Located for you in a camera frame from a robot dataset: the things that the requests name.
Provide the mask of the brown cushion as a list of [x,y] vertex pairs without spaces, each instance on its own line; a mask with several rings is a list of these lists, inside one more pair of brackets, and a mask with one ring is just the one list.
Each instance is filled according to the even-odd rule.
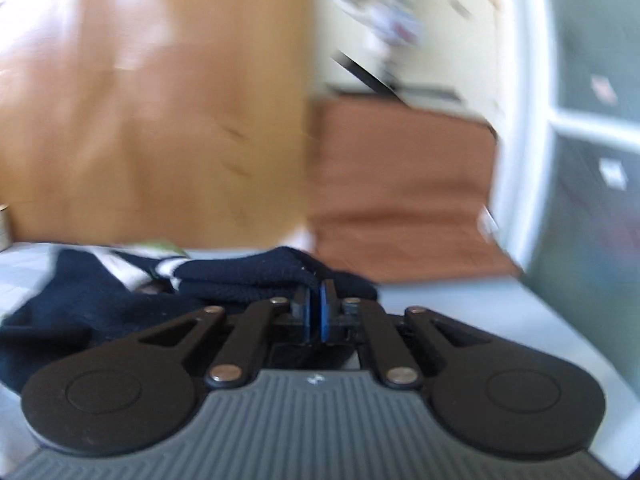
[[314,255],[383,284],[518,274],[488,228],[498,139],[484,120],[377,98],[322,104]]

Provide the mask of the blue white striped bedsheet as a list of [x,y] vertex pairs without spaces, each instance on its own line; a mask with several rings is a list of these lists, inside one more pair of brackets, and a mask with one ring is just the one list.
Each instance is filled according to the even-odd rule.
[[[1,252],[1,321],[43,288],[62,248],[97,252],[99,256],[107,251],[98,246],[18,243]],[[638,396],[586,337],[516,278],[383,285],[379,291],[387,312],[399,314],[409,306],[428,307],[584,368],[600,382],[606,397],[605,416],[591,451],[623,478],[639,466]],[[1,478],[36,448],[18,396],[1,386]]]

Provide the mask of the navy green knit sweater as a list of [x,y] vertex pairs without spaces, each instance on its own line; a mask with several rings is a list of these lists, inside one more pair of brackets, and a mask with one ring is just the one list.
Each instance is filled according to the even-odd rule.
[[66,356],[208,306],[237,314],[301,288],[318,294],[326,280],[344,297],[378,296],[366,278],[286,246],[228,259],[61,248],[40,291],[1,323],[1,381],[21,392],[37,370]]

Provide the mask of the white window frame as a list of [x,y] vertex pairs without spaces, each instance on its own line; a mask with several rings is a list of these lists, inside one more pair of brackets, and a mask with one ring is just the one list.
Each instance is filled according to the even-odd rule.
[[639,0],[497,0],[498,133],[492,211],[527,268],[556,139],[639,147]]

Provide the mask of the wooden headboard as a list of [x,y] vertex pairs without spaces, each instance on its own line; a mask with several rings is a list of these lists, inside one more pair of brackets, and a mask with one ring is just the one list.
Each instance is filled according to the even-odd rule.
[[1,0],[14,240],[267,247],[305,215],[310,0]]

